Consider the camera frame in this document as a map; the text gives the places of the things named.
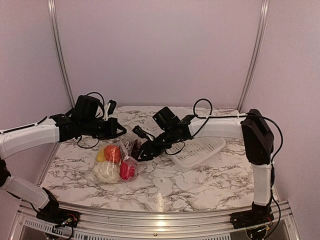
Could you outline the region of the fake purple grapes bunch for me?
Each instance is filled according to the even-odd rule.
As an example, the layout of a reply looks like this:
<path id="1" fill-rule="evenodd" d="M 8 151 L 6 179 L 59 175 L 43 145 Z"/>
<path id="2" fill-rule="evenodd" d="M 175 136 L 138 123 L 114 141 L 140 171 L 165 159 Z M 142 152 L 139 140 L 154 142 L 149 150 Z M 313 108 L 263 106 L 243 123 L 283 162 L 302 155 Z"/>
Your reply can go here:
<path id="1" fill-rule="evenodd" d="M 125 142 L 124 146 L 128 152 L 128 155 L 130 157 L 133 157 L 134 159 L 138 159 L 139 157 L 139 152 L 140 152 L 140 147 L 142 143 L 139 139 L 136 140 L 128 140 Z"/>

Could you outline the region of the fake red pepper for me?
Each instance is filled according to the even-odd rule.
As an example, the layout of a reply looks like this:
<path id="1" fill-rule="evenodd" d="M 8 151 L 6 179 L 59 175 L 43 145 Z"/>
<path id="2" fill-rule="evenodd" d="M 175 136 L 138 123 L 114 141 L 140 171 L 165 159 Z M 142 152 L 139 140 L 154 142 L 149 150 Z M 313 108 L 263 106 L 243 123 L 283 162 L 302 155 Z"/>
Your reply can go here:
<path id="1" fill-rule="evenodd" d="M 124 181 L 130 181 L 136 176 L 136 170 L 135 164 L 123 161 L 120 165 L 120 178 Z"/>

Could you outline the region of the clear zip top bag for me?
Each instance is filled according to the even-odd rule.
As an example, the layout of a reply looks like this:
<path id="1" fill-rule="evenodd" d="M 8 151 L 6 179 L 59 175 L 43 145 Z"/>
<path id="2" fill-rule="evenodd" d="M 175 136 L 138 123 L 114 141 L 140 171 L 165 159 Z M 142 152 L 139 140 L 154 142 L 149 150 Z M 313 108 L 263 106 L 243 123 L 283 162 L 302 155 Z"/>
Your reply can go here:
<path id="1" fill-rule="evenodd" d="M 135 179 L 140 146 L 138 139 L 128 139 L 100 147 L 91 170 L 93 180 L 99 184 L 117 184 Z"/>

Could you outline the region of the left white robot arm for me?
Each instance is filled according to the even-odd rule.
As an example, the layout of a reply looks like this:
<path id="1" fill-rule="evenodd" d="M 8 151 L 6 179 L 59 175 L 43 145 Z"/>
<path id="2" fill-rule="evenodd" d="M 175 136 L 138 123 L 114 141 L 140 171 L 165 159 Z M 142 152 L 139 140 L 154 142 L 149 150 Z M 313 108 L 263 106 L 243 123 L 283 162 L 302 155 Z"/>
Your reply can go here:
<path id="1" fill-rule="evenodd" d="M 104 121 L 101 118 L 88 120 L 73 119 L 65 114 L 45 117 L 41 121 L 0 132 L 0 189 L 17 199 L 29 202 L 36 208 L 37 218 L 61 223 L 73 222 L 77 213 L 62 209 L 58 200 L 46 188 L 13 176 L 7 169 L 5 160 L 28 149 L 45 144 L 62 143 L 82 136 L 91 136 L 97 140 L 115 139 L 124 135 L 126 128 L 111 117 Z"/>

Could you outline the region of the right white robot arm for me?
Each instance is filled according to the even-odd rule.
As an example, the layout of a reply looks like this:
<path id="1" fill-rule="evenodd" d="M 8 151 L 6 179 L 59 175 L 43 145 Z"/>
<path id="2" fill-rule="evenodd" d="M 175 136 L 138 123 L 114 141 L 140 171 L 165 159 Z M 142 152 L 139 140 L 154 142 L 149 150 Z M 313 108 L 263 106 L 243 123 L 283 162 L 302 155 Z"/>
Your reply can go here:
<path id="1" fill-rule="evenodd" d="M 251 209 L 232 213 L 230 223 L 234 229 L 241 229 L 274 220 L 271 210 L 274 134 L 267 124 L 267 118 L 257 109 L 231 116 L 200 117 L 193 113 L 179 119 L 168 107 L 164 107 L 152 118 L 163 132 L 141 145 L 137 154 L 139 162 L 151 161 L 173 144 L 195 138 L 242 140 L 246 158 L 253 170 L 254 196 Z"/>

